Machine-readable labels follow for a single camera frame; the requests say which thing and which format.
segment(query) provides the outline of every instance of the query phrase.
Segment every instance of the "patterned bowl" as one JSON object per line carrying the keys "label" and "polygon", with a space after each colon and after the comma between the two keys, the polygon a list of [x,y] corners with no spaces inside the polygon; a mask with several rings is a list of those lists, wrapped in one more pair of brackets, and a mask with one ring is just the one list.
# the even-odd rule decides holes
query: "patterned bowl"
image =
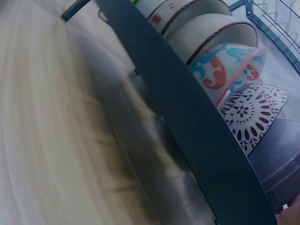
{"label": "patterned bowl", "polygon": [[168,39],[172,49],[188,66],[206,50],[228,42],[257,47],[255,28],[233,16],[205,14],[187,22]]}
{"label": "patterned bowl", "polygon": [[230,94],[220,107],[228,127],[248,156],[288,98],[288,93],[273,85],[252,83]]}
{"label": "patterned bowl", "polygon": [[211,101],[219,106],[228,91],[258,82],[266,54],[263,48],[224,43],[205,51],[191,64],[190,71]]}
{"label": "patterned bowl", "polygon": [[231,15],[230,9],[222,0],[167,0],[151,14],[148,20],[168,39],[186,22],[209,13]]}

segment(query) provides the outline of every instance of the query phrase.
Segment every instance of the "metal rack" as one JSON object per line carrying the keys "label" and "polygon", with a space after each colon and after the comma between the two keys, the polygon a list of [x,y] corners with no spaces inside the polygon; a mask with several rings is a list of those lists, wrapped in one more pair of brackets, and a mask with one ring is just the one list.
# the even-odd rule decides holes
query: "metal rack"
{"label": "metal rack", "polygon": [[293,11],[296,0],[240,0],[230,6],[232,11],[246,6],[247,18],[280,50],[300,75],[300,37],[293,25],[300,17]]}
{"label": "metal rack", "polygon": [[[78,0],[61,17],[68,21],[89,1]],[[287,4],[276,0],[274,8],[269,1],[239,0],[230,9],[245,6],[247,18],[300,75],[300,37],[291,28],[294,18],[300,20],[292,10],[294,1]],[[216,215],[216,223],[275,225],[275,217],[248,159],[186,65],[128,0],[96,2],[156,98]],[[278,13],[282,7],[289,12],[285,21],[281,21]]]}

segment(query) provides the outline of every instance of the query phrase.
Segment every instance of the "dark green metal frame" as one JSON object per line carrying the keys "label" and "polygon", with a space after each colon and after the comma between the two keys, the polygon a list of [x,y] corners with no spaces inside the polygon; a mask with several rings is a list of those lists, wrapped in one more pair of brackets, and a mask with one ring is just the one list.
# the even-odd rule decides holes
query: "dark green metal frame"
{"label": "dark green metal frame", "polygon": [[[78,1],[63,18],[79,10]],[[247,157],[186,65],[128,0],[97,3],[156,99],[217,223],[277,224]]]}

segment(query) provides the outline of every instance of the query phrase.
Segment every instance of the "bowl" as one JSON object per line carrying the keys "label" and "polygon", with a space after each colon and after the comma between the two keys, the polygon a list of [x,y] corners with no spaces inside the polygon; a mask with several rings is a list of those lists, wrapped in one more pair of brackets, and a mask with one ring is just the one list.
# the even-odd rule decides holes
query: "bowl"
{"label": "bowl", "polygon": [[153,27],[168,39],[191,19],[209,13],[231,15],[222,0],[167,0],[148,18]]}
{"label": "bowl", "polygon": [[266,54],[264,48],[224,43],[205,51],[190,65],[190,71],[213,104],[219,106],[228,91],[258,82]]}
{"label": "bowl", "polygon": [[179,28],[168,43],[188,66],[203,53],[222,43],[257,47],[257,33],[252,24],[229,15],[205,14]]}
{"label": "bowl", "polygon": [[161,4],[168,0],[139,0],[135,6],[147,19]]}
{"label": "bowl", "polygon": [[300,123],[276,118],[248,159],[277,212],[300,193]]}
{"label": "bowl", "polygon": [[248,156],[288,98],[288,93],[266,83],[252,83],[232,92],[219,111]]}

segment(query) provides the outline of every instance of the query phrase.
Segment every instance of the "blue and orange patterned bowl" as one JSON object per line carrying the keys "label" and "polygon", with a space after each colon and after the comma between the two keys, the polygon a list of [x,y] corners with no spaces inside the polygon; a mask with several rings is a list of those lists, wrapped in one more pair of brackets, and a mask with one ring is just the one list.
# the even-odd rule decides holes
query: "blue and orange patterned bowl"
{"label": "blue and orange patterned bowl", "polygon": [[260,82],[266,54],[264,48],[224,43],[205,51],[191,64],[190,71],[213,104],[219,106],[228,91]]}

